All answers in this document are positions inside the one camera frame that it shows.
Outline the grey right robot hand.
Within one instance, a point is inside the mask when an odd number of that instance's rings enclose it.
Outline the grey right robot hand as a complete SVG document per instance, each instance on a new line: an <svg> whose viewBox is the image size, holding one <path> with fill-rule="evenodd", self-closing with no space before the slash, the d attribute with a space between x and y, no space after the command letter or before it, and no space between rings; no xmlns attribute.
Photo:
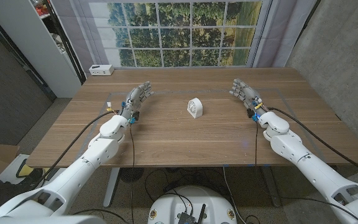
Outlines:
<svg viewBox="0 0 358 224"><path fill-rule="evenodd" d="M258 121L268 111L264 108L259 93L238 78L233 80L232 90L229 93L242 101L248 117L253 121Z"/></svg>

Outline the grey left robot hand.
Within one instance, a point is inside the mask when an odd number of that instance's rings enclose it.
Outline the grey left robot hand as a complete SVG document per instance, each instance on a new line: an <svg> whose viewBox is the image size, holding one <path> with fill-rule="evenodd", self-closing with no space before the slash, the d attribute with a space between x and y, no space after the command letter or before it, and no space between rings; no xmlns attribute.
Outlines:
<svg viewBox="0 0 358 224"><path fill-rule="evenodd" d="M133 88L123 101L119 115L130 120L135 114L139 113L141 104L153 94L152 84L149 81Z"/></svg>

